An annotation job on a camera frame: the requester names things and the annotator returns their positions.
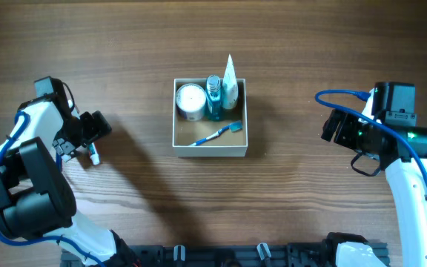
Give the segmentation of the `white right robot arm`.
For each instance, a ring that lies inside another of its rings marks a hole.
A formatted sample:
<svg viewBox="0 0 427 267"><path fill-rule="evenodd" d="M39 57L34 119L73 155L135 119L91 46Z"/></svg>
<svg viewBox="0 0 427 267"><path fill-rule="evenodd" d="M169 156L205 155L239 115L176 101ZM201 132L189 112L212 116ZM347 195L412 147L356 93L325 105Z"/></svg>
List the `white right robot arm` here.
<svg viewBox="0 0 427 267"><path fill-rule="evenodd" d="M378 82L369 91L348 94L365 102L361 112L322 100L332 109L322 139L378 161L385 174L400 230L404 266L427 266L427 128L417 126L416 88L402 82Z"/></svg>

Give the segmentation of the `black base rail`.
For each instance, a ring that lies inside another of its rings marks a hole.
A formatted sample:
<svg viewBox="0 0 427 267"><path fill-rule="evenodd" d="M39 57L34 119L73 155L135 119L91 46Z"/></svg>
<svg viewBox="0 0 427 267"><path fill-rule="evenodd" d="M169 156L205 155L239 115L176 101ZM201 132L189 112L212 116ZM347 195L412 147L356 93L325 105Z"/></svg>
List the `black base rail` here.
<svg viewBox="0 0 427 267"><path fill-rule="evenodd" d="M319 243L271 245L269 260L262 260L255 245L187 248L185 260L174 262L174 248L161 245L133 245L139 266L220 266L223 260L234 259L241 266L331 266L322 263Z"/></svg>

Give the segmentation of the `teal mouthwash bottle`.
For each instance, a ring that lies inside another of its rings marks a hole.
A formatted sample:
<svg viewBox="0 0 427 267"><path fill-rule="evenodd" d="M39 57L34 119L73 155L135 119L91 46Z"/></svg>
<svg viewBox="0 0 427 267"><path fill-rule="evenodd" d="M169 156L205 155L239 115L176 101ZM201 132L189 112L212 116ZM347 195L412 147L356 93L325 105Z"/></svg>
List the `teal mouthwash bottle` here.
<svg viewBox="0 0 427 267"><path fill-rule="evenodd" d="M212 121L220 121L222 119L222 92L221 80L216 75L210 75L206 80L206 97L208 117Z"/></svg>

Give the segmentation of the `clear cotton bud jar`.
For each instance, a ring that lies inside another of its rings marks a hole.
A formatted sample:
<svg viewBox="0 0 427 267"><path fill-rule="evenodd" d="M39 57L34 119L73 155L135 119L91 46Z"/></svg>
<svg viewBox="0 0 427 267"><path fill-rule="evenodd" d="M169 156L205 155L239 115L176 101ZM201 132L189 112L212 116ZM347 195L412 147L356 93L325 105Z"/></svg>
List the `clear cotton bud jar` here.
<svg viewBox="0 0 427 267"><path fill-rule="evenodd" d="M178 113L188 121L195 122L204 117L206 102L204 89L194 83L181 86L175 95Z"/></svg>

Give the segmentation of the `white cardboard box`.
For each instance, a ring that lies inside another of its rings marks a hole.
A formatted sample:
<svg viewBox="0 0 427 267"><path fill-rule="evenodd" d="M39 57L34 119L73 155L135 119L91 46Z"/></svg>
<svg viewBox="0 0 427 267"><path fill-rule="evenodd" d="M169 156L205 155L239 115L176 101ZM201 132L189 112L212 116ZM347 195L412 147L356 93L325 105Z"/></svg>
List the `white cardboard box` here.
<svg viewBox="0 0 427 267"><path fill-rule="evenodd" d="M179 115L176 101L172 108L171 144L177 157L244 157L248 149L248 101L246 80L238 79L239 100L235 109L225 114L220 122L207 118L191 122ZM200 146L195 141L205 138L232 122L240 121L242 129L236 132L226 131L216 139Z"/></svg>

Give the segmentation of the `white lotion tube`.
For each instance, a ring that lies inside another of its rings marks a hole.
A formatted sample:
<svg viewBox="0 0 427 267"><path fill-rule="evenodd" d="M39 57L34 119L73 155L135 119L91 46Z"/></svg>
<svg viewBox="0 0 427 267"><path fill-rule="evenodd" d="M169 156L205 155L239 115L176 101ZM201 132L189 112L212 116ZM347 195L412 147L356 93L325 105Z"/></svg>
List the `white lotion tube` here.
<svg viewBox="0 0 427 267"><path fill-rule="evenodd" d="M222 107L226 110L233 110L238 102L239 89L236 80L234 62L231 55L228 56L228 61L222 80L222 89Z"/></svg>

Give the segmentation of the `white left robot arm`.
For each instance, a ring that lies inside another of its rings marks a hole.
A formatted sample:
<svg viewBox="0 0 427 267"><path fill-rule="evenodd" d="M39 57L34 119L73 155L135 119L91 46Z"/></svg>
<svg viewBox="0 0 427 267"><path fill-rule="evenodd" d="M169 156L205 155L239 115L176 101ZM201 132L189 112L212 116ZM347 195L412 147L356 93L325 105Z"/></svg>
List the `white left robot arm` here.
<svg viewBox="0 0 427 267"><path fill-rule="evenodd" d="M0 242L49 242L85 266L136 266L138 258L114 231L76 207L61 163L76 157L112 128L96 111L77 114L73 95L51 76L35 81L36 98L22 103L0 145Z"/></svg>

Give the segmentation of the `blue white toothbrush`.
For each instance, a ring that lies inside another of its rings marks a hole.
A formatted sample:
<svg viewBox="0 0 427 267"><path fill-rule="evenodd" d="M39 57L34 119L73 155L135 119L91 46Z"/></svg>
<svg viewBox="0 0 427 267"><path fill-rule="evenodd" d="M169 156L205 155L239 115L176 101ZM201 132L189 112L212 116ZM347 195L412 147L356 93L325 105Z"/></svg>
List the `blue white toothbrush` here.
<svg viewBox="0 0 427 267"><path fill-rule="evenodd" d="M206 142L209 142L213 139L216 139L218 137L220 137L221 135L224 134L224 132L226 131L230 131L232 133L235 133L237 131L241 131L242 130L242 122L241 121L235 121L230 123L229 125L226 125L223 128L220 128L218 131L216 131L215 133L211 134L210 136L207 136L203 139L197 140L194 143L191 144L191 146L200 146Z"/></svg>

